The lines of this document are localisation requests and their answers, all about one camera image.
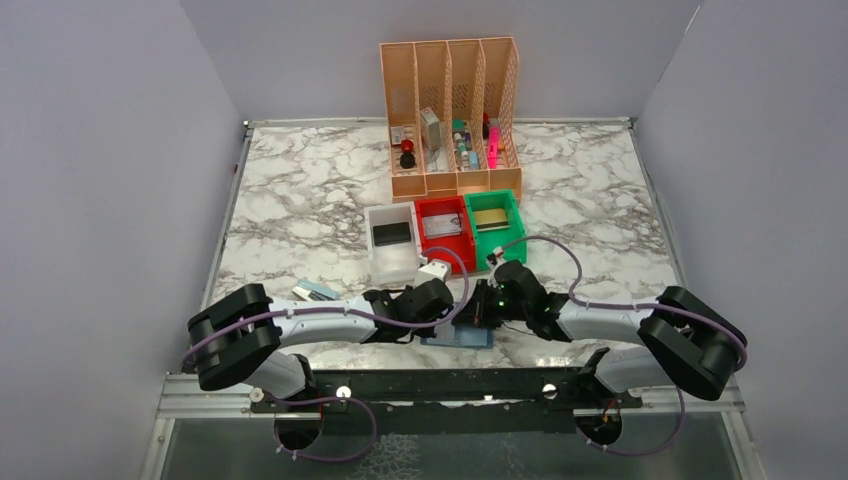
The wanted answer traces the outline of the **blue leather card holder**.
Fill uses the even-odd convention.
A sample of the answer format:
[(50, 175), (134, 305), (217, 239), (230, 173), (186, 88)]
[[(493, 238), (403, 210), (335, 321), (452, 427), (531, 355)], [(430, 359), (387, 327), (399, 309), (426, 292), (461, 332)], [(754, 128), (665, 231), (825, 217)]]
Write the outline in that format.
[(434, 332), (434, 337), (421, 338), (420, 344), (466, 349), (492, 349), (494, 345), (493, 332), (484, 328), (445, 322), (436, 326)]

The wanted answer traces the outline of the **gold VIP card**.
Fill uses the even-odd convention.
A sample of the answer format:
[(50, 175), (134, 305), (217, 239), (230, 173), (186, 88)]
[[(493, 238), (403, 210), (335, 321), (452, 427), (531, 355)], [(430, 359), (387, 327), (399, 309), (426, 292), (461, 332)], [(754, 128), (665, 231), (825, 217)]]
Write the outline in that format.
[(503, 208), (474, 210), (472, 216), (478, 232), (500, 230), (509, 227), (509, 219), (506, 210)]

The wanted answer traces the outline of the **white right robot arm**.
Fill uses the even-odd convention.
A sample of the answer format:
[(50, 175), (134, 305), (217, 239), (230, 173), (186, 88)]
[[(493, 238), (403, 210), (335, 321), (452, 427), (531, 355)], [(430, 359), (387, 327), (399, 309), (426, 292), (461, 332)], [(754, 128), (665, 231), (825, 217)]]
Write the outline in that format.
[(744, 363), (748, 346), (738, 328), (683, 287), (630, 305), (591, 303), (546, 290), (518, 261), (478, 281), (454, 321), (487, 329), (522, 321), (547, 341), (626, 344), (601, 354), (578, 378), (578, 396), (592, 407), (616, 393), (663, 385), (714, 401)]

